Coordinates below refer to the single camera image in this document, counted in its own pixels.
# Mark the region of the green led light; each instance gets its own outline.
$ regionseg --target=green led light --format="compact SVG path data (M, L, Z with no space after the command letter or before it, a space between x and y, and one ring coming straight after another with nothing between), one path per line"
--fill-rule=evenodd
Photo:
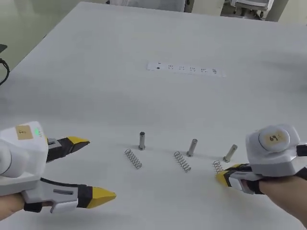
M36 134L37 136L39 136L38 128L36 128L36 129L34 130L34 132L35 132L35 134Z

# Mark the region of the metal spring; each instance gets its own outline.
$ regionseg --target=metal spring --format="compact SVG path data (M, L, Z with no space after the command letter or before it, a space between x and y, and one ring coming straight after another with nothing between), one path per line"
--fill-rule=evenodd
M220 161L213 161L212 165L215 168L217 173L224 171Z
M134 155L134 153L131 151L131 149L127 149L125 151L125 154L127 155L127 157L129 158L129 160L131 161L131 163L134 165L134 167L136 169L139 169L140 167L142 167L142 163L139 161L139 159Z
M184 159L184 157L179 151L174 153L174 157L186 173L191 170L191 167L188 165L187 161Z

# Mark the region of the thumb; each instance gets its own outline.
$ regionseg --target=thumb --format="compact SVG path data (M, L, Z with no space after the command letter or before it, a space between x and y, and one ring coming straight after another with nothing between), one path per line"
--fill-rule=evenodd
M0 220L23 209L24 199L20 194L0 196Z

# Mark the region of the power strip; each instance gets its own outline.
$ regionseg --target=power strip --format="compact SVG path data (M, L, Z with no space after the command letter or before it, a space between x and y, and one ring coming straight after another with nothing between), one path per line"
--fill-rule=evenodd
M155 71L168 71L172 73L225 77L224 73L220 70L208 69L192 65L175 65L175 64L166 64L162 62L149 62L147 65L147 69Z

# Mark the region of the label sticker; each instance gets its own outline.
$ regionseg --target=label sticker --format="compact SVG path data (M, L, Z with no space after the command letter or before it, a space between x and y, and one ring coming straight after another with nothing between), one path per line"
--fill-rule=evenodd
M281 131L277 131L275 133L269 133L265 135L264 138L267 146L272 146L287 141L287 137Z
M30 126L16 126L15 128L19 140L33 139Z

